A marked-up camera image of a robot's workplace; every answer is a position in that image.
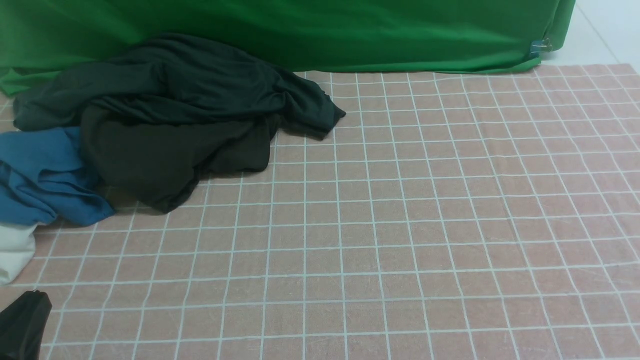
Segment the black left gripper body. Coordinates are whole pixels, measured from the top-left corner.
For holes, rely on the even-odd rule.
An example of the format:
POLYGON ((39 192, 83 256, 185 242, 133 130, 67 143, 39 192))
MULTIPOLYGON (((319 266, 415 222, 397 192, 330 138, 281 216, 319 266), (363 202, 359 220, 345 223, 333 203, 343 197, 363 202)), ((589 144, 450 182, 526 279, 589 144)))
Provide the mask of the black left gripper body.
POLYGON ((23 292, 0 313, 0 358, 38 360, 52 303, 43 291, 23 292))

